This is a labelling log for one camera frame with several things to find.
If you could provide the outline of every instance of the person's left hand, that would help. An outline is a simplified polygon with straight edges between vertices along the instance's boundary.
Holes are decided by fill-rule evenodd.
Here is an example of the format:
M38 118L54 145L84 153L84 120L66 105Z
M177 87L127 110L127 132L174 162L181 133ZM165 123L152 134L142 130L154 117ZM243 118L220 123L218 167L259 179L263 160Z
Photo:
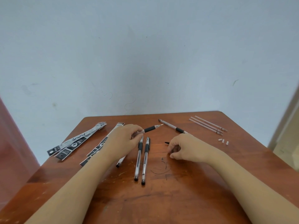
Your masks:
M143 136L143 133L137 134L133 139L131 139L132 134L136 131L142 130L142 127L133 124L116 128L109 135L101 149L101 152L105 153L107 158L110 158L112 162L119 160L137 146Z

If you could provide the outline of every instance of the person's left arm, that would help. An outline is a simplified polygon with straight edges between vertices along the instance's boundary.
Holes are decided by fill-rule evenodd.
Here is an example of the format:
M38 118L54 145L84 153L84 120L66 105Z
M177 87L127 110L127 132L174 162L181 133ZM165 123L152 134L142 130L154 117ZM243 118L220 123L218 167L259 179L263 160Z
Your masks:
M127 155L139 143L143 134L138 125L116 128L103 148L95 154L58 192L39 208L25 224L81 224L99 181L113 162Z

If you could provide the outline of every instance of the forearm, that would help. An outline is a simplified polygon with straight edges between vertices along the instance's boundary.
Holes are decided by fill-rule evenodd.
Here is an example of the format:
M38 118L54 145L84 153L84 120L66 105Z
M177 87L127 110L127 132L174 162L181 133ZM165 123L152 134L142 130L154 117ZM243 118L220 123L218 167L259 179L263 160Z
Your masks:
M299 209L228 155L213 151L207 162L225 180L253 224L299 223Z
M81 224L99 180L111 163L101 151L94 155L26 224Z

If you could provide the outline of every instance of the hand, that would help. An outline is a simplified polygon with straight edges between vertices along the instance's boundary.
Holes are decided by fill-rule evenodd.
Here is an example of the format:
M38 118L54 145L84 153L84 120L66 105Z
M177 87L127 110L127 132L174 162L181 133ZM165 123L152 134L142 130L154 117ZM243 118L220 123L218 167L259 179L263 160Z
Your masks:
M217 150L217 148L188 133L182 133L174 137L167 149L171 153L170 158L192 162L208 162L212 153Z
M128 153L137 146L141 140L143 133L137 134L133 139L132 134L136 131L142 131L142 127L138 125L128 124L116 128L108 137L103 148L102 153L105 153L107 158L112 162L128 155Z

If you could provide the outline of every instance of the person's right hand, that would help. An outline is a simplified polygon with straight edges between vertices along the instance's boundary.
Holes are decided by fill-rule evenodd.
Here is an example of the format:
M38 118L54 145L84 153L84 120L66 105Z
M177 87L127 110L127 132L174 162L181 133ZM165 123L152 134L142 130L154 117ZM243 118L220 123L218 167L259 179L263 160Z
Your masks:
M192 162L208 162L212 153L217 150L217 148L188 133L182 133L174 137L167 149L171 153L170 158Z

